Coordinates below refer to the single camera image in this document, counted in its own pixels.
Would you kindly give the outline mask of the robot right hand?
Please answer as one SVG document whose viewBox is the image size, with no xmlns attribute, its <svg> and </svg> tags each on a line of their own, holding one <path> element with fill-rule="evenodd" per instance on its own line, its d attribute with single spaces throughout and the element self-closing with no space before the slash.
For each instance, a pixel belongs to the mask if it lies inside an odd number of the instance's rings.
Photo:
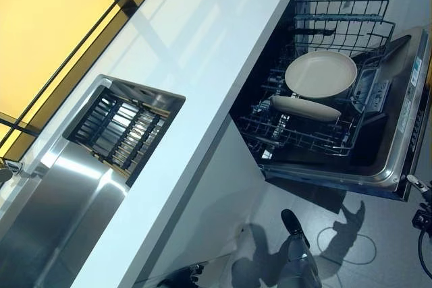
<svg viewBox="0 0 432 288">
<path fill-rule="evenodd" d="M 415 175 L 408 174 L 406 178 L 421 193 L 425 200 L 431 199 L 431 188 L 426 183 L 419 180 Z"/>
</svg>

